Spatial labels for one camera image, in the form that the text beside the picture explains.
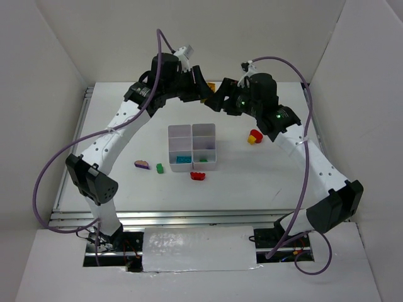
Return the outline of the yellow and lime lego stack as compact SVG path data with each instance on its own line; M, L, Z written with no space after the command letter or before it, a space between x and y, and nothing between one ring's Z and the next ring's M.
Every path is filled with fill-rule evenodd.
M214 82L207 82L207 85L208 85L209 89L210 89L212 92L215 92L215 91L216 91L216 84L215 84ZM204 102L205 102L205 99L201 99L200 102L201 102L201 103L204 103Z

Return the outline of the red round lego brick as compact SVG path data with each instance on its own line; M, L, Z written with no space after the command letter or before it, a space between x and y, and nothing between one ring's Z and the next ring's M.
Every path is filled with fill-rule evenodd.
M251 130L249 134L249 138L254 138L253 143L261 143L263 141L263 134L258 130Z

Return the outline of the teal lego brick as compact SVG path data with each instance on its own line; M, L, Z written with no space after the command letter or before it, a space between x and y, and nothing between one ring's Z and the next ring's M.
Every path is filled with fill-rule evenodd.
M177 156L176 163L177 164L189 164L192 162L191 156Z

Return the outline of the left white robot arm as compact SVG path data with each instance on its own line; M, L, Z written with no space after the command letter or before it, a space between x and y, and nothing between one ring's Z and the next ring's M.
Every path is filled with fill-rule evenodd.
M202 76L199 66L191 66L189 47L173 53L156 55L151 69L132 84L106 132L87 149L66 160L73 184L87 201L91 213L98 220L96 231L114 248L122 246L123 225L117 217L113 198L118 183L109 177L112 167L123 149L162 108L168 99L184 102L206 99L213 94Z

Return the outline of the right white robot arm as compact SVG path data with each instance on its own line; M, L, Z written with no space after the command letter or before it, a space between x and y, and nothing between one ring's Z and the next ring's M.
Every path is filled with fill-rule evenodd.
M348 180L306 136L300 118L279 103L277 83L271 75L257 73L246 77L243 84L225 78L205 105L216 112L255 118L260 132L304 171L303 186L313 187L317 202L306 209L297 206L276 222L277 229L289 236L312 230L326 233L356 213L362 184Z

